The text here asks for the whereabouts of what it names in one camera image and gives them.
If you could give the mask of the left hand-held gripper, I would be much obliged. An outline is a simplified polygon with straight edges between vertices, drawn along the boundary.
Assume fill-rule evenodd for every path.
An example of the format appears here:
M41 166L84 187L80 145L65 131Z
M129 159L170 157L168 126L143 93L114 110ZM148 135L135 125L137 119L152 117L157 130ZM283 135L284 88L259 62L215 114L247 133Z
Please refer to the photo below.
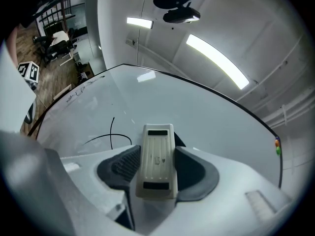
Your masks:
M27 84L30 86L32 91L35 91L38 85L38 78L39 78L39 66L34 63L33 61L26 61L19 63L17 67L20 75L24 78ZM36 102L34 101L30 106L24 122L26 124L31 124L35 117L36 111Z

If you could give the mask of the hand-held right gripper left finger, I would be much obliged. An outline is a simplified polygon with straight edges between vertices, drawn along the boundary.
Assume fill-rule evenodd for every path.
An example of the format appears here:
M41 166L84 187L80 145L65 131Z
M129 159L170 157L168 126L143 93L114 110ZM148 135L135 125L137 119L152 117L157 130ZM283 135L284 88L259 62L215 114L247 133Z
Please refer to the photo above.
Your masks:
M140 152L135 145L61 158L80 199L79 214L92 228L118 224L135 230L130 189L140 167Z

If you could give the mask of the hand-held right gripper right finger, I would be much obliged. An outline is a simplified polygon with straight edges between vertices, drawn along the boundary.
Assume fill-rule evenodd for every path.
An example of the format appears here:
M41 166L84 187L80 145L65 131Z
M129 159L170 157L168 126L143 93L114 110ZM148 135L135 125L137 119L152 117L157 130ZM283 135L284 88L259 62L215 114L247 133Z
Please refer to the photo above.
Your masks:
M175 149L179 192L155 236L269 236L291 200L250 166L187 147Z

